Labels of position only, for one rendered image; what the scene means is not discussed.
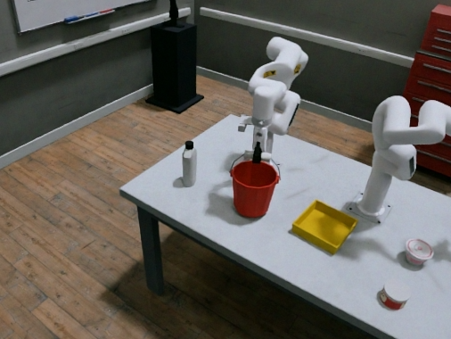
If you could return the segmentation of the white yogurt cup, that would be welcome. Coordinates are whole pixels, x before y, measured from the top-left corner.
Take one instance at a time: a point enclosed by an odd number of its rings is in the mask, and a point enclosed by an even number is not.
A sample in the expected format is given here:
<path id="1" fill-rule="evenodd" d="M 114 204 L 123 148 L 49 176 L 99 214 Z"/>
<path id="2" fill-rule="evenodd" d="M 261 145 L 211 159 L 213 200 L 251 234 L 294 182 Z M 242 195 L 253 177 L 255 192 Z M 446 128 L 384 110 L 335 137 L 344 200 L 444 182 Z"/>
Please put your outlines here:
<path id="1" fill-rule="evenodd" d="M 409 239 L 406 242 L 406 249 L 406 260 L 415 266 L 420 266 L 434 254 L 432 247 L 418 238 Z"/>

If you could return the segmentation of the yellow rectangular tray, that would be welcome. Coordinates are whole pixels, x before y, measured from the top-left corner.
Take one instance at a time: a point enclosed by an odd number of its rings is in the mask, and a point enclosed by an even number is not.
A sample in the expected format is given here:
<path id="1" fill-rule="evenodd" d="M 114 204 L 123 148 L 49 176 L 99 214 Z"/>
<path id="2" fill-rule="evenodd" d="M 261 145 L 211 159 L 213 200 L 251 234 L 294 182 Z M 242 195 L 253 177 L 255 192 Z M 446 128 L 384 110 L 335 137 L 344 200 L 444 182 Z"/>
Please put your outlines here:
<path id="1" fill-rule="evenodd" d="M 292 232 L 334 255 L 357 222 L 358 219 L 315 199 L 292 223 Z"/>

